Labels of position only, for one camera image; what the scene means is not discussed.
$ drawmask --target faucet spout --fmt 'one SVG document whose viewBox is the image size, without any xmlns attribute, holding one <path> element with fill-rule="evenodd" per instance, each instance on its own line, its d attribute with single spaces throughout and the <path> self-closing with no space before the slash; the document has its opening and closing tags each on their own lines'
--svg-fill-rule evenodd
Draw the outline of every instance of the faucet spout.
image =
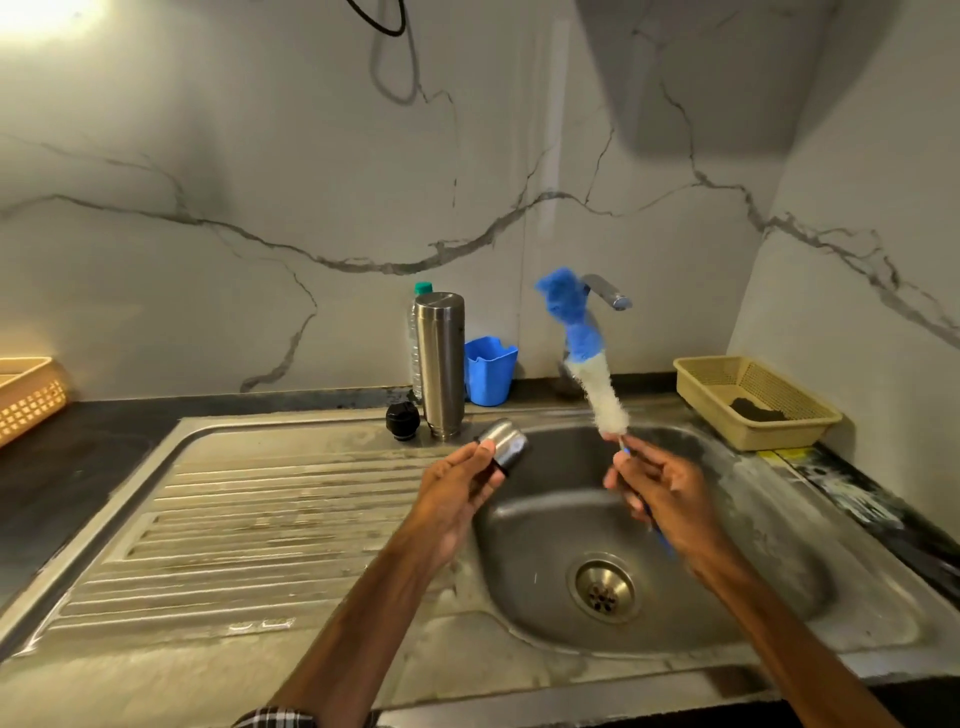
<svg viewBox="0 0 960 728">
<path fill-rule="evenodd" d="M 602 276 L 597 276 L 595 273 L 588 273 L 585 276 L 581 276 L 580 280 L 584 282 L 588 293 L 593 291 L 593 293 L 606 301 L 610 308 L 615 311 L 625 311 L 634 305 L 633 301 L 620 293 L 612 283 Z"/>
</svg>

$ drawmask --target plastic bottle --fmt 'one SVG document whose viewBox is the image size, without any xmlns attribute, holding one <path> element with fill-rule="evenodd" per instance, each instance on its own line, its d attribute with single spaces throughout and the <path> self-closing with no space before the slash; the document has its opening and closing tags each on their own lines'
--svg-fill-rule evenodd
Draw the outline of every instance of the plastic bottle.
<svg viewBox="0 0 960 728">
<path fill-rule="evenodd" d="M 424 293 L 433 293 L 433 283 L 422 280 L 414 285 L 414 299 Z M 420 374 L 420 346 L 417 344 L 417 312 L 413 303 L 407 312 L 407 335 L 410 338 L 410 375 L 413 381 L 414 397 L 423 401 L 423 384 Z"/>
</svg>

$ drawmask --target black bottle cap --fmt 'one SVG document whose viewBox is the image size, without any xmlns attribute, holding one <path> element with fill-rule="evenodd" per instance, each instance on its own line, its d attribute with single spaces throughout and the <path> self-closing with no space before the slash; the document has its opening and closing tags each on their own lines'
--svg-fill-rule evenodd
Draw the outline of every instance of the black bottle cap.
<svg viewBox="0 0 960 728">
<path fill-rule="evenodd" d="M 410 401 L 402 401 L 387 407 L 387 429 L 399 441 L 412 440 L 420 426 L 420 412 Z"/>
</svg>

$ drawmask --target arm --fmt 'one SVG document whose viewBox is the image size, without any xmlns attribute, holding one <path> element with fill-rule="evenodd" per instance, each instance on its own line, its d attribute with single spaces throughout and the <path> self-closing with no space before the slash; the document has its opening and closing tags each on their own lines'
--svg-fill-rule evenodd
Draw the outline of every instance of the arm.
<svg viewBox="0 0 960 728">
<path fill-rule="evenodd" d="M 492 453 L 491 442 L 471 443 L 427 469 L 410 515 L 276 692 L 273 705 L 309 713 L 323 728 L 363 724 L 427 586 L 466 538 L 477 508 L 503 482 L 503 474 L 489 467 Z"/>
<path fill-rule="evenodd" d="M 635 518 L 647 502 L 690 569 L 727 606 L 806 728 L 898 728 L 900 724 L 760 577 L 716 519 L 700 469 L 628 436 L 604 478 L 625 489 Z"/>
</svg>

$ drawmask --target faucet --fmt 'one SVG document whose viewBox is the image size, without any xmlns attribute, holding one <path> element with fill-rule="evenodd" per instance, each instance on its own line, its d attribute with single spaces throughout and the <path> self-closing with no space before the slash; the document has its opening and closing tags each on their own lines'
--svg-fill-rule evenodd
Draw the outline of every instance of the faucet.
<svg viewBox="0 0 960 728">
<path fill-rule="evenodd" d="M 626 311 L 634 305 L 634 302 L 624 296 L 607 279 L 597 276 L 595 273 L 587 273 L 580 278 L 584 282 L 584 289 L 587 293 L 593 291 L 597 296 L 606 301 L 614 311 Z"/>
<path fill-rule="evenodd" d="M 593 291 L 593 293 L 605 301 L 614 311 L 626 311 L 634 305 L 634 302 L 631 301 L 630 298 L 620 293 L 619 289 L 603 276 L 598 276 L 595 273 L 587 273 L 585 276 L 580 276 L 580 280 L 584 284 L 584 292 L 588 294 L 588 299 L 589 292 Z M 589 310 L 587 311 L 587 320 L 594 328 L 599 329 L 596 318 Z M 583 390 L 580 388 L 577 380 L 566 370 L 566 366 L 564 365 L 569 354 L 570 351 L 566 347 L 566 338 L 564 338 L 564 356 L 561 358 L 557 367 L 560 372 L 560 381 L 557 383 L 555 390 L 561 397 L 579 399 L 584 394 Z"/>
</svg>

